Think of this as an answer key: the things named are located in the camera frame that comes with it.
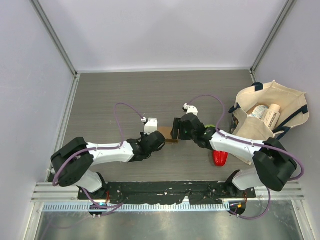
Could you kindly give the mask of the brown cardboard paper box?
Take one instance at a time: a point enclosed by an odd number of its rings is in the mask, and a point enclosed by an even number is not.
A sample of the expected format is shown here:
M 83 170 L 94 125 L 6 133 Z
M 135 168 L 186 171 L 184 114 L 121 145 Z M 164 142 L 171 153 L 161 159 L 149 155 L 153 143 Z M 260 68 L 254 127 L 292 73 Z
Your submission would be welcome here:
M 171 136 L 172 127 L 168 126 L 159 126 L 158 131 L 164 136 L 166 143 L 177 144 L 178 139 L 173 139 Z

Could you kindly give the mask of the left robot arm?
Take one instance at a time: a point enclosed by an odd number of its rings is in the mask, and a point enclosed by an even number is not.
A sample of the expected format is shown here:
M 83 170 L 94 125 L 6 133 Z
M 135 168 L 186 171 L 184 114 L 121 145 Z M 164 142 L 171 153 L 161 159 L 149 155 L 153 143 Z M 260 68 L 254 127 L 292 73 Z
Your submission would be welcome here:
M 152 153 L 160 151 L 165 141 L 159 131 L 114 144 L 95 144 L 86 142 L 83 137 L 76 137 L 51 156 L 55 170 L 52 185 L 77 186 L 92 199 L 100 200 L 106 196 L 108 186 L 101 173 L 91 171 L 90 167 L 146 160 Z

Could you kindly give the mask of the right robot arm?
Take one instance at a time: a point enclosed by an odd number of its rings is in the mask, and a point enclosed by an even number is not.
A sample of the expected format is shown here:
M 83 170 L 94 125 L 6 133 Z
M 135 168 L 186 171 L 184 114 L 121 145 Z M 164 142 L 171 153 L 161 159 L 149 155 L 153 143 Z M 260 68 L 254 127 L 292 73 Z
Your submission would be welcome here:
M 216 127 L 206 127 L 193 113 L 173 120 L 170 133 L 174 140 L 193 141 L 202 149 L 231 154 L 253 164 L 236 170 L 225 181 L 226 193 L 233 198 L 244 191 L 265 186 L 280 192 L 298 168 L 297 162 L 275 138 L 252 140 L 228 134 Z

